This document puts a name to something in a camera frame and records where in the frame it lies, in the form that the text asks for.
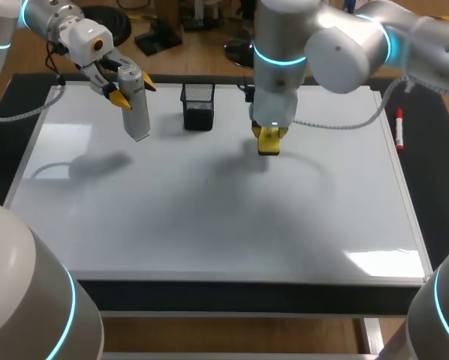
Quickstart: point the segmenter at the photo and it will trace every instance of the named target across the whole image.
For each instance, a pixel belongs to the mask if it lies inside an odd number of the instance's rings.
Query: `red marker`
[[[396,136],[395,136],[396,150],[398,152],[401,152],[403,150],[403,110],[400,107],[396,111],[395,121],[396,121]]]

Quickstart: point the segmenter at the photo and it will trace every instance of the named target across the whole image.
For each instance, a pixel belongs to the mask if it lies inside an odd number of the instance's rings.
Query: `black mesh pen holder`
[[[182,84],[184,128],[189,131],[210,131],[215,117],[214,84]]]

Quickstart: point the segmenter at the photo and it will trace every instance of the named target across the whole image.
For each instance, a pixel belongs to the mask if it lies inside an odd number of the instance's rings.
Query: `whiteboard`
[[[180,85],[147,93],[152,132],[70,82],[43,113],[5,205],[80,280],[422,284],[431,274],[385,115],[358,130],[293,124],[260,157],[243,93],[182,129]],[[299,89],[297,118],[366,120],[379,94]]]

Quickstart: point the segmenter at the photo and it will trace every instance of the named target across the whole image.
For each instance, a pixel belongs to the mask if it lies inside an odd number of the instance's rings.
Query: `white cable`
[[[326,125],[326,124],[316,124],[314,122],[307,122],[307,121],[301,121],[298,119],[294,119],[294,123],[299,125],[305,125],[305,126],[311,126],[312,128],[320,128],[320,129],[329,129],[329,130],[354,130],[359,128],[364,128],[367,125],[370,125],[373,123],[381,114],[384,107],[387,105],[387,102],[390,100],[391,93],[393,90],[404,81],[408,81],[406,77],[400,77],[398,79],[395,79],[386,89],[386,91],[383,94],[383,99],[381,100],[380,106],[375,111],[375,113],[372,115],[371,118],[366,120],[365,122],[354,124],[354,125]]]
[[[45,103],[43,106],[38,107],[37,109],[34,109],[32,111],[25,112],[24,114],[21,114],[21,115],[10,116],[8,118],[0,118],[0,122],[15,122],[16,120],[25,119],[25,118],[28,118],[29,116],[33,116],[33,115],[42,113],[44,110],[46,110],[47,108],[54,105],[55,103],[57,103],[59,101],[59,99],[62,98],[62,95],[65,94],[65,89],[66,89],[66,86],[61,86],[59,88],[59,93],[56,95],[56,97],[53,98],[51,101]]]

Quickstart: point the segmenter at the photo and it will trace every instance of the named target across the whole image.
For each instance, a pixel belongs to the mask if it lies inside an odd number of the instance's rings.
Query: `wooden floor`
[[[123,0],[132,4],[133,0]],[[423,15],[449,14],[449,0],[398,0]],[[115,5],[115,0],[76,0],[84,5]],[[183,46],[146,57],[134,45],[135,35],[149,24],[133,22],[133,35],[119,47],[150,74],[251,75],[223,56],[223,46],[239,31],[230,22],[213,32],[184,34]],[[27,29],[17,31],[8,61],[0,76],[0,98],[14,73],[46,72],[45,42]],[[76,71],[65,58],[56,61],[63,73]],[[396,75],[381,70],[378,76]],[[445,100],[449,110],[449,100]],[[381,319],[387,340],[402,319]],[[106,319],[106,351],[156,352],[273,352],[358,353],[357,327],[352,319]]]

